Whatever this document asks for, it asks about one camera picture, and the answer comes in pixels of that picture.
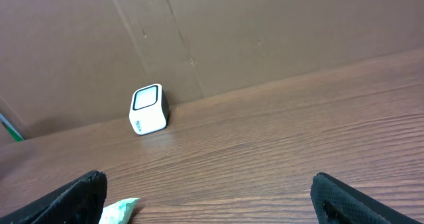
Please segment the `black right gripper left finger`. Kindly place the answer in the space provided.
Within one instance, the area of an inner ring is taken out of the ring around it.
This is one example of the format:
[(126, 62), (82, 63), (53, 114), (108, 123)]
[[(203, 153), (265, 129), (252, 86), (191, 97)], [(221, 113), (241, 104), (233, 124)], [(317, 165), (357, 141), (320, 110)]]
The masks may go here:
[(1, 224), (98, 224), (107, 177), (92, 170), (1, 218)]

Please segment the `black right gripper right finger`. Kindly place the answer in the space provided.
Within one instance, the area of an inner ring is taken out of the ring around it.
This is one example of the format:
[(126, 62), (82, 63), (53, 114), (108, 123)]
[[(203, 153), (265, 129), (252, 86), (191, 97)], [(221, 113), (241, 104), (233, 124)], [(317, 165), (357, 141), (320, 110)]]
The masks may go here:
[(323, 172), (313, 177), (310, 195), (319, 224), (419, 224)]

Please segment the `teal tissue pack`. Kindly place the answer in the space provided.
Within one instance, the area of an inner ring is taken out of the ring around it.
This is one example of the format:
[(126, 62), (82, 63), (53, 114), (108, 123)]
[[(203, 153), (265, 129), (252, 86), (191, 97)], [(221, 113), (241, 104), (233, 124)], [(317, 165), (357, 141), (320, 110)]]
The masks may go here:
[(103, 208), (99, 224), (127, 224), (139, 197), (122, 199)]

